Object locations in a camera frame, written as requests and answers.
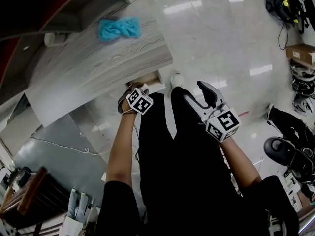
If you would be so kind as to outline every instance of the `cardboard box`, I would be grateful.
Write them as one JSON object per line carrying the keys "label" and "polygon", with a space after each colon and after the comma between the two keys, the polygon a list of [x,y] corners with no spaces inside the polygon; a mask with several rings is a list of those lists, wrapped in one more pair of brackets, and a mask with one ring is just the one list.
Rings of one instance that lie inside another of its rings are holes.
{"label": "cardboard box", "polygon": [[288,58],[301,61],[309,65],[315,65],[315,47],[306,44],[291,45],[285,48]]}
{"label": "cardboard box", "polygon": [[135,82],[146,83],[148,85],[149,94],[161,91],[166,88],[166,85],[159,73],[159,70],[147,73],[144,76],[141,76],[133,81],[126,83],[126,87]]}

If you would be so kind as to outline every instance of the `marker cube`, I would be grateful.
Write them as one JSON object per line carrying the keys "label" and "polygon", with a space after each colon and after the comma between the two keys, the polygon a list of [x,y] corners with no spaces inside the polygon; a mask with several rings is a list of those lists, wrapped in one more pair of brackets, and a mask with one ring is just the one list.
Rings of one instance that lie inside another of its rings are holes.
{"label": "marker cube", "polygon": [[126,99],[129,106],[141,115],[144,115],[153,105],[153,99],[138,88],[135,88],[134,91],[126,97]]}
{"label": "marker cube", "polygon": [[234,108],[230,108],[207,120],[206,131],[220,143],[236,133],[241,120]]}

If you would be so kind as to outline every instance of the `electric cord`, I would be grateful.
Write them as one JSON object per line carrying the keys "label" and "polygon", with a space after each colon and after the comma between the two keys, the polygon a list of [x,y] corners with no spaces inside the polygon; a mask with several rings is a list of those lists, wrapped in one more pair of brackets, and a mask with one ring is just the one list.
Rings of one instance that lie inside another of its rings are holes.
{"label": "electric cord", "polygon": [[267,123],[268,123],[270,126],[273,126],[280,134],[282,134],[282,133],[280,132],[280,130],[279,130],[275,125],[272,125],[272,124],[271,124],[270,121],[267,121]]}
{"label": "electric cord", "polygon": [[[285,43],[284,48],[281,48],[281,46],[280,46],[280,35],[281,35],[282,30],[284,29],[284,25],[285,25],[285,27],[286,27],[286,43]],[[278,46],[279,46],[279,48],[280,48],[282,51],[284,51],[285,48],[286,48],[286,46],[287,46],[287,43],[288,43],[288,42],[289,42],[288,28],[287,28],[286,22],[284,22],[283,25],[282,25],[282,27],[281,27],[279,36],[278,36]]]}
{"label": "electric cord", "polygon": [[133,110],[133,109],[131,108],[131,109],[127,110],[127,111],[122,112],[122,116],[123,116],[123,115],[128,115],[128,114],[135,114],[135,113],[136,113],[135,110]]}
{"label": "electric cord", "polygon": [[[138,128],[136,127],[136,125],[133,125],[134,129],[136,130],[136,133],[137,133],[137,137],[138,137],[138,140],[139,140],[139,132],[138,132]],[[139,148],[137,150],[137,153],[135,154],[134,156],[136,158],[136,160],[138,161],[138,163],[140,164],[139,162]]]}
{"label": "electric cord", "polygon": [[102,152],[102,153],[91,153],[89,148],[88,147],[85,147],[84,148],[84,151],[81,151],[79,149],[76,149],[76,148],[72,148],[72,147],[68,147],[68,146],[64,146],[64,145],[60,145],[60,144],[56,144],[56,143],[53,143],[53,142],[50,142],[50,141],[47,141],[47,140],[43,140],[43,139],[39,139],[39,138],[35,138],[33,136],[31,136],[32,139],[34,140],[38,140],[38,141],[42,141],[42,142],[45,142],[45,143],[49,143],[49,144],[53,144],[53,145],[56,145],[58,147],[61,147],[61,148],[68,148],[68,149],[71,149],[71,150],[75,150],[77,152],[80,152],[80,153],[83,153],[83,154],[90,154],[90,155],[102,155],[102,154],[105,154],[107,153],[108,151],[106,152]]}
{"label": "electric cord", "polygon": [[261,157],[261,161],[260,161],[260,165],[259,165],[259,168],[258,168],[258,172],[260,172],[260,167],[261,167],[263,161],[264,161],[264,156]]}

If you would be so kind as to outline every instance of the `white cable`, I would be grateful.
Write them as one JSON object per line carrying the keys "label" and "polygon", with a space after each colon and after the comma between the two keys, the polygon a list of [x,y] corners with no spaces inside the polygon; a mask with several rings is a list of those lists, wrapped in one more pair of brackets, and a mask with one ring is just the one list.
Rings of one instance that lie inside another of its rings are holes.
{"label": "white cable", "polygon": [[103,153],[99,153],[99,154],[98,154],[98,153],[96,153],[96,154],[94,154],[94,153],[91,153],[91,152],[90,152],[90,150],[89,150],[89,148],[88,148],[88,147],[85,147],[85,148],[84,148],[84,150],[85,150],[85,151],[81,151],[81,150],[78,150],[78,149],[76,149],[76,148],[63,146],[63,145],[56,144],[56,143],[53,143],[53,142],[50,142],[50,141],[47,141],[47,140],[43,140],[43,139],[39,139],[39,138],[35,138],[35,137],[31,137],[31,138],[32,138],[32,139],[35,139],[35,140],[42,141],[42,142],[46,142],[46,143],[49,143],[49,144],[54,144],[54,145],[56,145],[56,146],[58,146],[58,147],[68,148],[68,149],[71,149],[71,150],[75,150],[75,151],[77,151],[77,152],[84,153],[84,154],[90,154],[90,155],[102,155],[102,154],[105,154],[105,153],[107,153],[107,152],[108,152],[108,151],[106,151],[106,152],[103,152]]}
{"label": "white cable", "polygon": [[138,129],[137,129],[136,125],[133,125],[133,127],[134,127],[134,129],[136,130],[137,137],[138,137],[138,139],[139,139],[139,133],[138,133]]}
{"label": "white cable", "polygon": [[130,108],[129,110],[122,112],[122,116],[123,116],[124,114],[127,114],[127,113],[132,112],[132,111],[134,111],[134,109]]}
{"label": "white cable", "polygon": [[264,156],[261,157],[261,162],[260,162],[260,165],[259,165],[258,172],[260,171],[260,167],[261,167],[263,161],[264,161]]}

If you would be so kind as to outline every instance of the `helmet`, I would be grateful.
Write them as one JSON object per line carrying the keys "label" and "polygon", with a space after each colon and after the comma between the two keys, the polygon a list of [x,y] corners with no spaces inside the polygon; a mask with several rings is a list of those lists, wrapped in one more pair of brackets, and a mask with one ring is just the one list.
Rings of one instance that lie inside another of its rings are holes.
{"label": "helmet", "polygon": [[271,15],[286,23],[293,24],[303,12],[299,0],[266,0],[266,9]]}
{"label": "helmet", "polygon": [[293,90],[302,96],[312,96],[315,92],[313,81],[301,81],[293,76],[292,81]]}
{"label": "helmet", "polygon": [[294,62],[290,61],[291,73],[301,81],[312,81],[315,79],[315,71],[308,69],[307,67]]}
{"label": "helmet", "polygon": [[300,115],[307,116],[313,112],[313,104],[309,98],[296,95],[293,101],[294,110]]}

